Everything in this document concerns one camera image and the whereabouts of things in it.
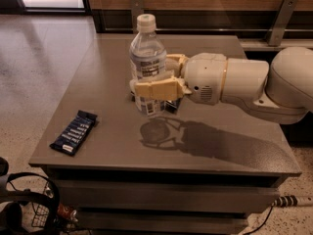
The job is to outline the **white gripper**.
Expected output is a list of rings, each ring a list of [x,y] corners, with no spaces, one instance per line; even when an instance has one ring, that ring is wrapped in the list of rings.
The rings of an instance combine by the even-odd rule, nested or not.
[[[182,70],[184,79],[174,76],[158,81],[132,79],[130,89],[136,96],[148,99],[175,101],[188,95],[195,103],[215,105],[220,100],[226,67],[227,58],[223,54],[200,53],[189,59],[184,54],[167,54],[165,68]]]

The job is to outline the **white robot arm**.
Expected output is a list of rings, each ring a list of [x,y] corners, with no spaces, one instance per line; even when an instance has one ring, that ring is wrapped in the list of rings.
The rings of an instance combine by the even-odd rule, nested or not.
[[[256,118],[293,124],[313,111],[313,51],[288,47],[271,63],[215,53],[172,54],[166,57],[164,73],[133,79],[130,88],[139,97],[222,102]]]

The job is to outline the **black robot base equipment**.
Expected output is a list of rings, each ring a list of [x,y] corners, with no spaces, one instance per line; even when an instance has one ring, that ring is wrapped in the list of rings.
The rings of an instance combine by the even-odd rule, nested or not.
[[[22,208],[21,204],[39,201],[43,202],[40,193],[30,190],[9,191],[7,184],[13,180],[25,176],[40,176],[33,172],[8,173],[8,162],[0,158],[0,203],[6,203],[3,210],[0,211],[0,235],[44,235],[42,232],[27,232],[22,227]],[[53,182],[45,176],[40,176],[47,182]]]

